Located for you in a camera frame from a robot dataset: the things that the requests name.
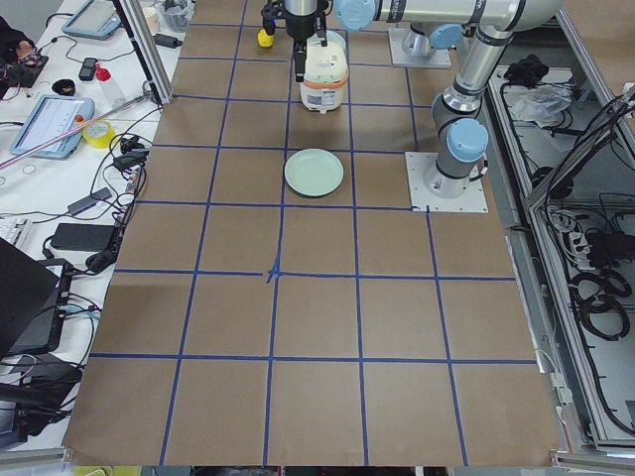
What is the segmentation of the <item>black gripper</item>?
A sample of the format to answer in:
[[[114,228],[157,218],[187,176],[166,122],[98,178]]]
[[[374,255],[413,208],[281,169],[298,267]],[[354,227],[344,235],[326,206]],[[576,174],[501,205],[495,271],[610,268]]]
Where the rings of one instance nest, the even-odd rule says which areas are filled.
[[[293,61],[296,82],[303,82],[307,64],[307,39],[316,32],[317,11],[285,11],[286,32],[294,40]]]

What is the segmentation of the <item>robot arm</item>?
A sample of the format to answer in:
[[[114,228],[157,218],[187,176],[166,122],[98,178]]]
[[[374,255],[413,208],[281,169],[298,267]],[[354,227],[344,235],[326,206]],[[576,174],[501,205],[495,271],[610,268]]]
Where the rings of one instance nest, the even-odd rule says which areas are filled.
[[[328,15],[349,32],[388,24],[389,37],[400,41],[391,51],[397,66],[412,66],[456,47],[457,70],[431,103],[441,149],[417,176],[429,193],[449,200],[481,179],[472,171],[485,161],[489,135],[478,115],[485,87],[507,46],[515,34],[542,25],[561,6],[559,1],[527,0],[269,1],[261,17],[268,35],[274,34],[277,21],[284,22],[293,41],[295,80],[303,84],[311,81],[310,56],[328,45]]]

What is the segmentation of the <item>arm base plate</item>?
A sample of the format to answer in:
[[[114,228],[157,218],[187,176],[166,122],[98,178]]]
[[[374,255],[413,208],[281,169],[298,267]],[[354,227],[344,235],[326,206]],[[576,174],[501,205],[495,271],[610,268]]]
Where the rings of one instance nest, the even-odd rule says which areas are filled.
[[[388,36],[393,66],[450,69],[448,50],[434,49],[425,35],[410,29],[389,29]]]
[[[437,153],[405,154],[411,208],[419,212],[487,213],[480,169],[467,178],[448,178],[437,168]]]

